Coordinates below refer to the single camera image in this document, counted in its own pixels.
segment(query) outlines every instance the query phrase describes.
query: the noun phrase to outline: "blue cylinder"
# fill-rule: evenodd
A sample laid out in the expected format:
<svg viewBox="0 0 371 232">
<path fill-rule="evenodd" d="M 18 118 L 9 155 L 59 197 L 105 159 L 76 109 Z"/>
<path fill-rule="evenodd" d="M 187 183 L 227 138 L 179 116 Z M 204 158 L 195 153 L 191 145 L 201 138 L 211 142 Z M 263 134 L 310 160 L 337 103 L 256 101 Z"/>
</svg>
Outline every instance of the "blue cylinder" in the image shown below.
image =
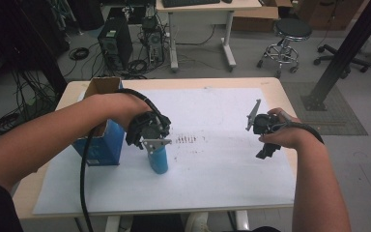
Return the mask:
<svg viewBox="0 0 371 232">
<path fill-rule="evenodd" d="M 149 162 L 157 174 L 165 173 L 168 170 L 165 146 L 162 146 L 161 148 L 153 151 L 152 154 L 149 154 Z"/>
</svg>

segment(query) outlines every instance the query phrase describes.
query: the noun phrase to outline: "round stool seat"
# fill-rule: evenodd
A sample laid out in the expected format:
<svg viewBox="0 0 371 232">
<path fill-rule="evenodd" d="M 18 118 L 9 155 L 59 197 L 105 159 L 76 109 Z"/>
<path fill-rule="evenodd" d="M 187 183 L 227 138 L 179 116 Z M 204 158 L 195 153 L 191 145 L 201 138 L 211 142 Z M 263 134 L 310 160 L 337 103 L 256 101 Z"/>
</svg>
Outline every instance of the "round stool seat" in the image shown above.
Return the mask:
<svg viewBox="0 0 371 232">
<path fill-rule="evenodd" d="M 275 23 L 275 30 L 291 41 L 304 41 L 312 34 L 312 28 L 307 23 L 294 18 L 280 19 Z"/>
</svg>

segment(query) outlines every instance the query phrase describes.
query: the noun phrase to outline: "forearm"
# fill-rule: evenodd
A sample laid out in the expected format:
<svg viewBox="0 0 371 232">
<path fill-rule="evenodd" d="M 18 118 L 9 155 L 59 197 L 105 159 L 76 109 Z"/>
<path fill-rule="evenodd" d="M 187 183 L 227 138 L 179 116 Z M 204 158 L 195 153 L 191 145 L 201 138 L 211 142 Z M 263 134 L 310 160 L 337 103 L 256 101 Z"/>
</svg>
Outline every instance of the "forearm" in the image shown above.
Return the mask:
<svg viewBox="0 0 371 232">
<path fill-rule="evenodd" d="M 106 119 L 113 118 L 126 126 L 136 113 L 135 103 L 133 98 L 122 94 L 93 96 L 1 136 L 0 185 L 11 189 Z"/>
<path fill-rule="evenodd" d="M 351 231 L 327 148 L 314 138 L 304 141 L 297 149 L 293 231 Z"/>
</svg>

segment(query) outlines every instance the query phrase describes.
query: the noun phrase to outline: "table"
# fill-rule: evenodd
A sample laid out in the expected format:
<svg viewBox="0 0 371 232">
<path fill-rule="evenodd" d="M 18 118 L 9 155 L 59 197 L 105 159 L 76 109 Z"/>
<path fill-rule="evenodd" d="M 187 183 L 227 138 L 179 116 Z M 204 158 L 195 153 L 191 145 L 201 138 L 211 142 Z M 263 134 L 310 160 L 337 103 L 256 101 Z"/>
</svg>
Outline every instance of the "table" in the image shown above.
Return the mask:
<svg viewBox="0 0 371 232">
<path fill-rule="evenodd" d="M 68 85 L 57 109 L 76 102 L 77 96 L 84 91 L 89 81 L 75 81 Z M 203 87 L 213 88 L 260 88 L 268 102 L 270 108 L 282 106 L 288 113 L 295 115 L 279 80 L 271 77 L 255 78 L 204 78 L 204 79 L 154 79 L 154 80 L 127 80 L 123 82 L 126 88 L 136 90 L 155 90 L 155 89 L 196 89 Z M 296 152 L 285 149 L 288 161 L 296 175 Z M 48 167 L 48 163 L 24 178 L 14 195 L 14 205 L 20 219 L 27 218 L 48 218 L 54 216 L 37 216 L 33 214 L 35 204 L 40 195 L 43 179 Z M 69 217 L 79 217 L 81 214 L 69 215 Z"/>
<path fill-rule="evenodd" d="M 230 69 L 232 70 L 237 66 L 229 44 L 234 11 L 250 10 L 259 7 L 261 7 L 261 4 L 257 0 L 235 0 L 231 4 L 220 1 L 216 4 L 164 8 L 162 6 L 161 0 L 157 0 L 157 12 L 168 13 L 171 70 L 173 72 L 176 72 L 179 68 L 179 64 L 177 61 L 176 42 L 175 37 L 173 36 L 173 26 L 175 25 L 174 15 L 176 15 L 176 17 L 184 15 L 185 21 L 190 24 L 201 24 L 202 22 L 209 24 L 226 24 L 225 36 L 224 38 L 221 38 L 221 43 L 227 57 Z"/>
</svg>

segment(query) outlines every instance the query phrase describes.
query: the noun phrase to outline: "desk leg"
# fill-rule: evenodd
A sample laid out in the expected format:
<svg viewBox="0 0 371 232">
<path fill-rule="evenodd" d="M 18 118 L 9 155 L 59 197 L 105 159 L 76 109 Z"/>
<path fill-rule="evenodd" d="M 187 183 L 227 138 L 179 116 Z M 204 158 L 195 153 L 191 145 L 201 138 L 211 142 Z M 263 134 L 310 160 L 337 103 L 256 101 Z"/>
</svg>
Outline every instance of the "desk leg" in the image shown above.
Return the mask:
<svg viewBox="0 0 371 232">
<path fill-rule="evenodd" d="M 227 57 L 228 64 L 230 65 L 231 70 L 234 69 L 237 64 L 236 60 L 234 59 L 233 52 L 230 48 L 230 34 L 231 34 L 231 26 L 233 25 L 233 16 L 234 12 L 228 12 L 227 15 L 227 25 L 226 25 L 226 32 L 225 32 L 225 38 L 221 38 L 222 41 L 222 47 L 224 48 L 225 56 Z"/>
<path fill-rule="evenodd" d="M 237 230 L 249 230 L 248 212 L 236 211 Z"/>
<path fill-rule="evenodd" d="M 119 231 L 120 216 L 109 216 L 107 217 L 105 232 L 116 232 Z"/>
<path fill-rule="evenodd" d="M 170 33 L 170 61 L 171 70 L 175 73 L 179 68 L 179 63 L 177 62 L 177 50 L 176 50 L 176 40 L 173 34 L 173 13 L 168 14 L 168 31 Z"/>
</svg>

